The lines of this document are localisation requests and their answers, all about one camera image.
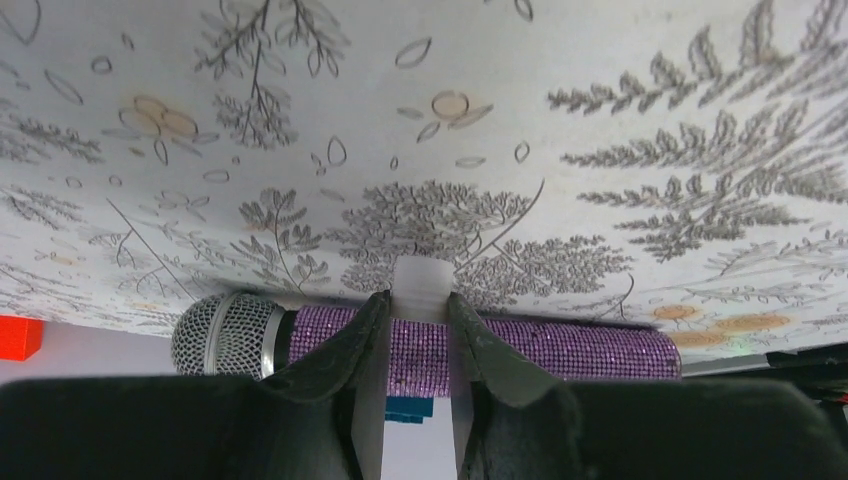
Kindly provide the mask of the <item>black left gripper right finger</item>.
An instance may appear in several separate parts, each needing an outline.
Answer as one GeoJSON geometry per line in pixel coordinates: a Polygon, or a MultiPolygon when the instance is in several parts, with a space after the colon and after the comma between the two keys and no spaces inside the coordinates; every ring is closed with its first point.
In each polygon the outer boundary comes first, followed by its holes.
{"type": "Polygon", "coordinates": [[[447,300],[461,479],[843,479],[847,451],[798,389],[761,379],[566,381],[447,300]]]}

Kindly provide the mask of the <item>green white glue stick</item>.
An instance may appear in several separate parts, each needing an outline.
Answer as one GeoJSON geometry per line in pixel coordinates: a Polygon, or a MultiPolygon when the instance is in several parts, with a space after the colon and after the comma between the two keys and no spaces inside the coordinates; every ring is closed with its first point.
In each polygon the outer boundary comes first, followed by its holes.
{"type": "Polygon", "coordinates": [[[422,256],[399,256],[391,282],[391,316],[395,319],[443,325],[453,286],[453,265],[422,256]]]}

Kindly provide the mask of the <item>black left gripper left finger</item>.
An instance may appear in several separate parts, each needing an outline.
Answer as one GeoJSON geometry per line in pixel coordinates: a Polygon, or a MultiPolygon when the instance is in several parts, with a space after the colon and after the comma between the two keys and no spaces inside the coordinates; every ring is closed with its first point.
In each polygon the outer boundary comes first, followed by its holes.
{"type": "Polygon", "coordinates": [[[390,295],[283,370],[1,388],[5,479],[377,479],[390,295]]]}

